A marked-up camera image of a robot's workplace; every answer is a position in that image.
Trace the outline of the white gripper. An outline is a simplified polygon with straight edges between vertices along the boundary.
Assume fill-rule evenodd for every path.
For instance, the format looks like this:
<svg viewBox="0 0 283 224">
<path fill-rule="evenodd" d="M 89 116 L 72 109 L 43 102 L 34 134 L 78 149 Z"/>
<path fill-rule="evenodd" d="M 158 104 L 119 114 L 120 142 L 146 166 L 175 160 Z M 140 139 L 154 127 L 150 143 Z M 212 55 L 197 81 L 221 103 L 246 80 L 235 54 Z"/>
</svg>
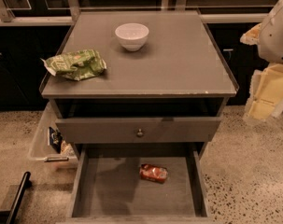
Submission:
<svg viewBox="0 0 283 224">
<path fill-rule="evenodd" d="M 245 106 L 245 121 L 266 121 L 283 112 L 283 0 L 278 0 L 262 21 L 242 34 L 240 42 L 257 45 L 261 58 L 269 62 L 255 70 Z"/>
</svg>

